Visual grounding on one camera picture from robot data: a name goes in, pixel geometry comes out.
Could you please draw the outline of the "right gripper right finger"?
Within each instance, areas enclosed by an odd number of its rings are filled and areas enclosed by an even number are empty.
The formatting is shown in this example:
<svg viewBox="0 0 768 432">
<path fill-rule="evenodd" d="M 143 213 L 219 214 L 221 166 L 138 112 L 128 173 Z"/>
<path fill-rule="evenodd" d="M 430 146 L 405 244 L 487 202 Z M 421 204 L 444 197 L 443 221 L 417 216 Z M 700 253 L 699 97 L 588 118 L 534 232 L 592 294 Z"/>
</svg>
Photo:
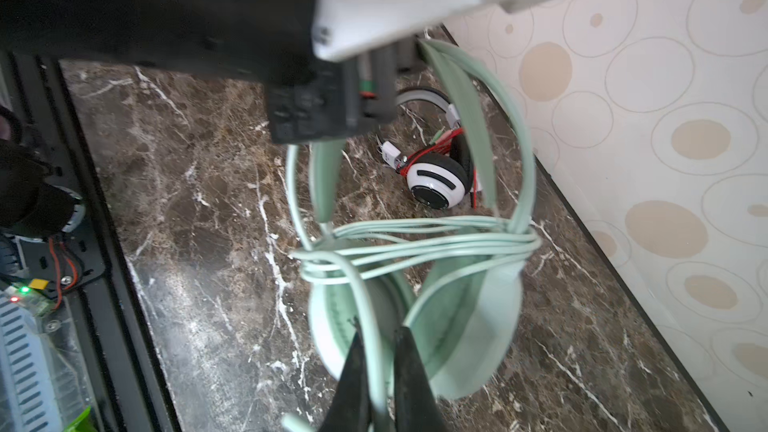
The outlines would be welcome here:
<svg viewBox="0 0 768 432">
<path fill-rule="evenodd" d="M 397 432 L 446 431 L 411 330 L 395 334 L 394 410 Z"/>
</svg>

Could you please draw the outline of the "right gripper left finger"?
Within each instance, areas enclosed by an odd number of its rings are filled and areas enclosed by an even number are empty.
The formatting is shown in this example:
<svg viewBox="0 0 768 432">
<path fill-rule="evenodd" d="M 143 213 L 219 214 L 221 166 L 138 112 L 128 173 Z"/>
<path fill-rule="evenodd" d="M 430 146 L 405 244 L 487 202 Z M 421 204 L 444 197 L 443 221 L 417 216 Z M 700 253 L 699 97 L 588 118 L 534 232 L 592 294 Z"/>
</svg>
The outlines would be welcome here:
<svg viewBox="0 0 768 432">
<path fill-rule="evenodd" d="M 365 348 L 357 332 L 319 432 L 365 432 L 371 425 Z"/>
</svg>

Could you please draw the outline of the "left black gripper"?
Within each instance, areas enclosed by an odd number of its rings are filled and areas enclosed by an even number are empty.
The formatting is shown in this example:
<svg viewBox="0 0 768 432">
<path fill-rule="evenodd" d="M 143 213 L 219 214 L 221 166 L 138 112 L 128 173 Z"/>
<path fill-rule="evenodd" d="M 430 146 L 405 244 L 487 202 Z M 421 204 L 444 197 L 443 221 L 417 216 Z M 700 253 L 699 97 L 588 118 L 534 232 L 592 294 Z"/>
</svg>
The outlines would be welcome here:
<svg viewBox="0 0 768 432">
<path fill-rule="evenodd" d="M 395 119 L 392 47 L 371 54 L 372 90 L 356 58 L 316 57 L 316 0 L 1 0 L 6 50 L 262 83 L 272 140 L 349 138 Z"/>
</svg>

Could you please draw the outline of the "mint green headphones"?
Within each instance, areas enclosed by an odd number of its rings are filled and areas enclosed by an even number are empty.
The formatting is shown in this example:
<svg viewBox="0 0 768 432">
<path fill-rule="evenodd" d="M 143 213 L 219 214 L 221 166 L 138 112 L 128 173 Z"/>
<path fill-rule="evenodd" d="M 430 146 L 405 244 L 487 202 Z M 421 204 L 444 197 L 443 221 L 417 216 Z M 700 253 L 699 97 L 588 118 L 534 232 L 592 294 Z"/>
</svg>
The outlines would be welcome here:
<svg viewBox="0 0 768 432">
<path fill-rule="evenodd" d="M 339 377 L 360 332 L 373 370 L 375 399 L 393 390 L 394 335 L 411 330 L 432 392 L 475 393 L 504 360 L 522 308 L 522 271 L 541 240 L 532 228 L 536 160 L 530 131 L 497 76 L 459 47 L 420 43 L 428 64 L 458 102 L 476 166 L 484 215 L 331 223 L 345 141 L 309 148 L 308 184 L 320 238 L 308 235 L 298 205 L 299 147 L 286 157 L 286 196 L 301 246 L 293 254 L 310 284 L 309 325 L 326 370 Z M 516 207 L 497 205 L 490 136 L 475 89 L 495 96 L 517 138 L 522 184 Z"/>
</svg>

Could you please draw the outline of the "black white headphones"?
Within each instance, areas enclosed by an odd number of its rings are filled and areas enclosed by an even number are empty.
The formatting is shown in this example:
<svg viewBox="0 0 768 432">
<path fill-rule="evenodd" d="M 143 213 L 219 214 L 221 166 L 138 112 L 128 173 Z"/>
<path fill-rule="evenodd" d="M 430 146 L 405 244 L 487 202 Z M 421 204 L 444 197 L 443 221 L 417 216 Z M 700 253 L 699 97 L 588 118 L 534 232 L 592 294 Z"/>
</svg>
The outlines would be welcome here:
<svg viewBox="0 0 768 432">
<path fill-rule="evenodd" d="M 448 129 L 411 154 L 403 153 L 391 141 L 378 139 L 383 162 L 406 180 L 412 196 L 423 205 L 447 210 L 469 198 L 476 207 L 481 184 L 456 105 L 445 93 L 421 86 L 398 92 L 398 106 L 409 102 L 436 107 L 445 116 Z"/>
</svg>

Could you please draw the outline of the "green snack packet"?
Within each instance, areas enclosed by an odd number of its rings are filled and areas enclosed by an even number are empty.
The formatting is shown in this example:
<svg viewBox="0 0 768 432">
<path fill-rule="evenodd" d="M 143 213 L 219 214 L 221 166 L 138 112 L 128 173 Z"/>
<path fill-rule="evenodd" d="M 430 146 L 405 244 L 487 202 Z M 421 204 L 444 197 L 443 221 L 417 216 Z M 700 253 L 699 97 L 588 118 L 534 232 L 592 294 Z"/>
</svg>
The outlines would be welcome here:
<svg viewBox="0 0 768 432">
<path fill-rule="evenodd" d="M 87 407 L 79 416 L 67 425 L 63 432 L 99 432 L 91 419 L 91 407 Z"/>
</svg>

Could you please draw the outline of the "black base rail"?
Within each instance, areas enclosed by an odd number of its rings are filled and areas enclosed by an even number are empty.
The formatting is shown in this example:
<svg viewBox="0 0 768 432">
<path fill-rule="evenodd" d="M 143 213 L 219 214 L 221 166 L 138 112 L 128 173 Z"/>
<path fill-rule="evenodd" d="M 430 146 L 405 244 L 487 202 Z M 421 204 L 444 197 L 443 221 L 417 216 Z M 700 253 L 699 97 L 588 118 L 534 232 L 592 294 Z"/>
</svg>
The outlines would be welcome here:
<svg viewBox="0 0 768 432">
<path fill-rule="evenodd" d="M 1 427 L 176 431 L 60 65 L 1 56 Z"/>
</svg>

